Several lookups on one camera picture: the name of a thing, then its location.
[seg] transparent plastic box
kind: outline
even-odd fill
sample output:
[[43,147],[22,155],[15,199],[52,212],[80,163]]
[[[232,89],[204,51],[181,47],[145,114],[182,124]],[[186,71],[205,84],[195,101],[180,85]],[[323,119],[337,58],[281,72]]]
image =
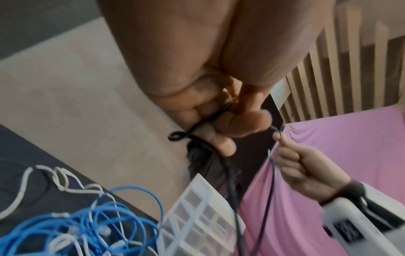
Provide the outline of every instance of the transparent plastic box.
[[[241,231],[245,224],[238,216]],[[200,175],[163,218],[157,240],[160,256],[229,256],[236,225],[228,202]]]

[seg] dark table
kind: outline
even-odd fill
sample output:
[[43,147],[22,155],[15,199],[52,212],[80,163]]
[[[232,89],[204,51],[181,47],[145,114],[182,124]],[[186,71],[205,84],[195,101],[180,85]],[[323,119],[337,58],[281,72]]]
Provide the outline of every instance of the dark table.
[[[26,139],[0,125],[0,211],[6,209],[17,195],[22,175],[26,169],[21,164],[29,166],[41,164],[50,168],[63,167],[76,175],[83,185],[95,183]],[[31,173],[27,191],[21,204],[10,216],[0,221],[0,237],[8,234],[16,225],[27,219],[46,213],[72,213],[89,207],[97,198],[97,195],[92,194],[71,194],[59,191],[50,177],[49,173],[41,171]],[[70,188],[79,189],[79,186],[72,182]],[[118,202],[124,203],[137,216],[157,223],[155,219],[125,200],[118,196],[114,197]],[[152,230],[147,231],[148,236],[153,236]],[[33,252],[38,249],[38,244],[36,242],[24,244],[20,249],[20,253]],[[147,250],[145,255],[153,254]]]

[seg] pink bed sheet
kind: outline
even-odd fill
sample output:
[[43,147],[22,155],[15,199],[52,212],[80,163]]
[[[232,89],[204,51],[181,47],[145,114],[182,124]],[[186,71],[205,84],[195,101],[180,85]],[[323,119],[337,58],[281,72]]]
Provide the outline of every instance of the pink bed sheet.
[[[405,124],[398,107],[288,124],[284,132],[298,143],[319,149],[354,179],[405,203]],[[279,173],[276,178],[259,255],[347,255],[323,230],[320,206],[292,191]],[[260,230],[271,179],[266,162],[240,206],[250,249]]]

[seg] blue cable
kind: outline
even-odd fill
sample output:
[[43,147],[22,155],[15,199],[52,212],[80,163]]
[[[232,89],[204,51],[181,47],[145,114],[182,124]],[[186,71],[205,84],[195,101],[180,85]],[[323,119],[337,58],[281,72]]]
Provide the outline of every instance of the blue cable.
[[[16,226],[10,234],[0,237],[0,255],[1,256],[14,256],[18,251],[21,244],[29,237],[34,236],[45,236],[44,248],[42,252],[34,252],[27,254],[20,254],[19,256],[67,256],[70,255],[72,250],[75,250],[75,246],[70,244],[64,249],[57,253],[50,253],[49,244],[53,239],[61,234],[64,234],[69,227],[76,227],[77,230],[77,241],[83,248],[82,235],[87,238],[87,244],[90,249],[90,254],[92,256],[99,256],[105,251],[110,251],[113,254],[128,255],[130,253],[137,253],[137,255],[142,256],[148,246],[153,245],[159,236],[160,228],[163,220],[163,207],[159,199],[150,191],[136,187],[136,186],[123,186],[107,191],[104,195],[97,198],[94,202],[100,200],[106,194],[111,194],[113,192],[121,190],[139,190],[151,195],[158,203],[160,208],[160,222],[156,225],[154,222],[136,216],[133,212],[129,210],[127,206],[119,202],[106,202],[102,205],[96,206],[94,208],[88,207],[72,213],[69,217],[55,217],[53,214],[45,214],[41,216],[34,217],[30,220],[24,221],[23,223]],[[89,214],[92,215],[92,221],[89,219]],[[119,223],[132,223],[133,229],[129,237],[121,233],[118,228]],[[147,239],[147,233],[145,225],[151,227],[156,231],[155,235],[150,239]],[[124,241],[124,244],[111,248],[111,245],[106,245],[103,238],[100,235],[100,228],[108,227],[111,232],[118,234],[119,238]],[[134,240],[138,230],[141,232],[141,246],[132,245],[130,242]]]

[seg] pink fabric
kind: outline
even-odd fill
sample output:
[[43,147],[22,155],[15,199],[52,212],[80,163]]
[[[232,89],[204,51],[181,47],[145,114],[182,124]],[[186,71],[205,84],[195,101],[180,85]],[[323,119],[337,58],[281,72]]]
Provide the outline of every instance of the pink fabric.
[[[397,107],[288,124],[284,132],[298,143],[319,149],[354,179],[405,203],[405,124]],[[260,230],[271,177],[266,162],[240,206],[250,249]],[[259,255],[346,255],[322,229],[320,210],[316,202],[292,191],[278,173]]]

